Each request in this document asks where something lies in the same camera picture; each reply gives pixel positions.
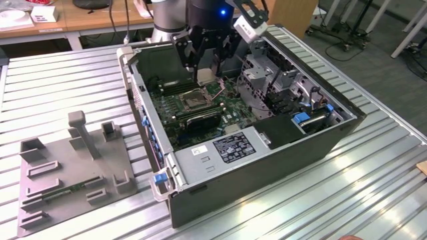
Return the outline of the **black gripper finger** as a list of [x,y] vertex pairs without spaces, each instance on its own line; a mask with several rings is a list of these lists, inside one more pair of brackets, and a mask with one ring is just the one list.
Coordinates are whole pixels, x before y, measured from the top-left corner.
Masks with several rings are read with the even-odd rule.
[[205,29],[191,28],[171,38],[184,68],[192,69],[192,80],[197,80],[199,63],[205,51]]
[[237,46],[241,41],[241,36],[236,31],[231,31],[224,40],[219,40],[219,45],[213,50],[212,72],[215,76],[221,75],[221,63],[225,59],[233,57]]

